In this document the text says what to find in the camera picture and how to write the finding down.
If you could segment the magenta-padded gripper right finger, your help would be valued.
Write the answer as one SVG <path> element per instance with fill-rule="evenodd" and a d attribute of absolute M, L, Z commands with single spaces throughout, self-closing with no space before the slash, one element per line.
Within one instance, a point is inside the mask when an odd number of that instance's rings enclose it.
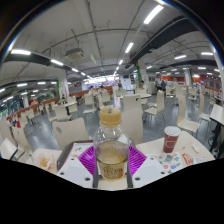
<path fill-rule="evenodd" d="M 168 175 L 161 163 L 130 146 L 127 165 L 127 185 L 140 188 Z"/>

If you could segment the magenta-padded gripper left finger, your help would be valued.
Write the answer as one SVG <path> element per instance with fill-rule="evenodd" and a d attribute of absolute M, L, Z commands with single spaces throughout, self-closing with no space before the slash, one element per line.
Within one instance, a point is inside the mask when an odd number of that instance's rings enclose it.
<path fill-rule="evenodd" d="M 71 150 L 58 160 L 57 176 L 84 188 L 98 187 L 98 170 L 94 149 L 84 147 L 80 152 Z"/>

